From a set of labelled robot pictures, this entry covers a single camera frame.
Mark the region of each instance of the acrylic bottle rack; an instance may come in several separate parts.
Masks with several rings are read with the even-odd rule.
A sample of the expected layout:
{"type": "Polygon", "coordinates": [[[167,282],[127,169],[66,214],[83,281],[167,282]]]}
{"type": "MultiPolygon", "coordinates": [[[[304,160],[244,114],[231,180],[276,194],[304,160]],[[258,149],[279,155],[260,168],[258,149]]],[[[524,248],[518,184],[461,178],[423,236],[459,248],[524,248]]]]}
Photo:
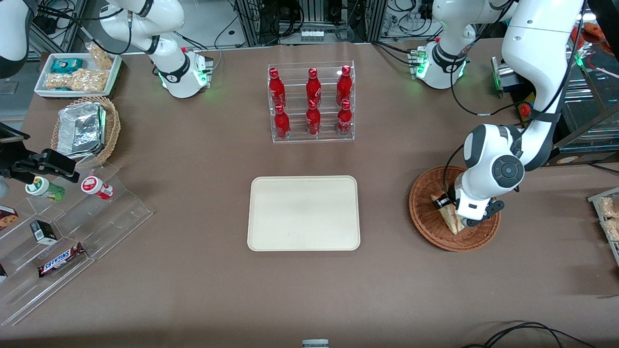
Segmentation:
{"type": "Polygon", "coordinates": [[[313,142],[313,141],[351,141],[355,139],[355,62],[354,61],[334,61],[319,63],[287,63],[269,64],[267,69],[267,98],[269,99],[269,116],[271,118],[271,138],[275,143],[286,142],[313,142]],[[352,121],[350,132],[344,136],[335,131],[337,126],[337,113],[340,106],[335,102],[337,95],[337,81],[342,74],[342,66],[349,65],[352,68],[350,78],[352,79],[352,90],[350,92],[350,111],[352,121]],[[281,139],[277,136],[275,129],[275,105],[269,92],[269,69],[276,67],[279,76],[284,82],[286,91],[285,112],[290,118],[290,137],[281,139]],[[318,70],[318,79],[321,83],[322,97],[318,110],[321,114],[320,133],[316,136],[309,135],[307,132],[307,121],[305,113],[308,110],[308,100],[305,85],[308,81],[308,70],[315,67],[318,70]]]}
{"type": "Polygon", "coordinates": [[[19,220],[0,231],[0,264],[8,275],[0,282],[2,325],[17,324],[152,215],[118,180],[116,167],[87,157],[77,164],[76,171],[80,173],[80,182],[89,175],[99,177],[113,187],[114,195],[104,201],[83,193],[80,183],[57,178],[53,183],[66,190],[62,200],[51,202],[32,196],[14,207],[19,220]],[[38,244],[30,229],[34,220],[51,224],[58,241],[50,246],[38,244]],[[85,254],[39,278],[38,267],[78,242],[85,248],[85,254]]]}

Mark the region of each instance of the red bottle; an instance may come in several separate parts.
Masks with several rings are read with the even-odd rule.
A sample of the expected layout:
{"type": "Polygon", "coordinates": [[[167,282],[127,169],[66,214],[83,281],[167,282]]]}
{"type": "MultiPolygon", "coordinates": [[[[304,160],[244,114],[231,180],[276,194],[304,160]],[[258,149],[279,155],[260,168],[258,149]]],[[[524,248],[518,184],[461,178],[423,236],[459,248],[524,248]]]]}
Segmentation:
{"type": "Polygon", "coordinates": [[[284,112],[284,106],[281,103],[275,104],[275,130],[279,139],[290,137],[290,119],[284,112]]]}
{"type": "Polygon", "coordinates": [[[308,120],[308,134],[317,136],[320,133],[320,111],[315,100],[308,100],[308,112],[305,116],[308,120]]]}
{"type": "Polygon", "coordinates": [[[269,69],[269,91],[271,98],[275,104],[281,103],[286,106],[286,91],[284,90],[284,82],[279,78],[279,71],[276,67],[269,69]]]}
{"type": "Polygon", "coordinates": [[[321,85],[320,81],[318,81],[318,70],[315,67],[311,67],[308,74],[308,83],[305,85],[308,100],[315,100],[318,106],[320,106],[321,85]]]}
{"type": "Polygon", "coordinates": [[[348,65],[342,66],[342,75],[337,81],[337,96],[335,102],[342,105],[342,100],[350,97],[352,90],[352,79],[350,78],[351,68],[348,65]]]}
{"type": "Polygon", "coordinates": [[[350,111],[350,100],[344,99],[342,101],[342,109],[337,113],[337,127],[336,131],[338,135],[344,136],[350,132],[350,123],[352,123],[352,111],[350,111]]]}

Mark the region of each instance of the foil package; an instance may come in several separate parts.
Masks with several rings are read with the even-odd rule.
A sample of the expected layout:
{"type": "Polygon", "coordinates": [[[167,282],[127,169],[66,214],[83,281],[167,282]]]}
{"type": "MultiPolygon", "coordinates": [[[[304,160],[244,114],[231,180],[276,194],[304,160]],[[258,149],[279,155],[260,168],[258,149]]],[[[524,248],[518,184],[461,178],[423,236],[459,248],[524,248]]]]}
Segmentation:
{"type": "Polygon", "coordinates": [[[98,102],[69,105],[58,112],[57,151],[71,159],[99,154],[105,146],[105,109],[98,102]]]}

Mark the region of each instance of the brown table surface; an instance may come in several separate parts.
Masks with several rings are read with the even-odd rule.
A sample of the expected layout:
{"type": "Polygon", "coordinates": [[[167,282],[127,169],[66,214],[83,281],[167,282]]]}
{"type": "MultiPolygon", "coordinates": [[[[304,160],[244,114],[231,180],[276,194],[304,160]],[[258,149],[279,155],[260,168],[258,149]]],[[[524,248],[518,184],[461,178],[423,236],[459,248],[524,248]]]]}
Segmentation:
{"type": "MultiPolygon", "coordinates": [[[[511,102],[491,95],[500,44],[476,45],[456,87],[479,112],[511,102]]],[[[479,123],[513,123],[514,113],[468,115],[450,91],[411,80],[371,45],[226,51],[212,88],[186,100],[162,88],[148,57],[123,59],[114,99],[122,130],[110,162],[155,214],[17,326],[1,327],[0,346],[300,347],[323,337],[333,348],[459,347],[513,320],[619,345],[617,265],[586,201],[617,186],[616,176],[589,166],[527,173],[520,193],[502,197],[497,236],[471,253],[437,249],[413,226],[407,197],[416,177],[444,164],[479,123]],[[350,59],[357,138],[273,144],[267,65],[350,59]],[[359,249],[250,251],[249,187],[271,175],[354,176],[359,249]]],[[[68,103],[34,97],[28,148],[49,146],[68,103]]],[[[24,197],[23,185],[9,182],[3,204],[24,197]]],[[[501,347],[525,337],[528,347],[552,343],[528,331],[501,347]]]]}

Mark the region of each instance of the round wicker basket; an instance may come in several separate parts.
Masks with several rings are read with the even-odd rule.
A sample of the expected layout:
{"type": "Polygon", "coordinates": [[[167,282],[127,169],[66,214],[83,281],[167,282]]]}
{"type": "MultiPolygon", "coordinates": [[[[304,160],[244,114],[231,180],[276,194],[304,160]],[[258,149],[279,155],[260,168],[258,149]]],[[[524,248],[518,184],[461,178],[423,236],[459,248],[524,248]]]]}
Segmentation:
{"type": "MultiPolygon", "coordinates": [[[[409,210],[419,232],[432,244],[449,251],[472,251],[488,244],[495,236],[501,222],[501,212],[475,227],[467,227],[454,235],[449,230],[441,213],[432,204],[430,195],[443,192],[443,170],[434,167],[421,174],[410,190],[409,210]]],[[[452,183],[464,168],[449,166],[447,182],[452,183]]]]}
{"type": "MultiPolygon", "coordinates": [[[[120,119],[118,112],[114,107],[114,104],[106,97],[84,97],[78,100],[74,100],[71,105],[85,103],[85,102],[99,102],[105,108],[105,148],[97,155],[97,160],[100,163],[105,162],[108,157],[114,151],[116,147],[116,141],[118,140],[118,134],[120,133],[120,119]]],[[[56,127],[54,128],[54,134],[51,136],[51,148],[56,150],[58,148],[58,129],[60,128],[60,118],[56,121],[56,127]]]]}

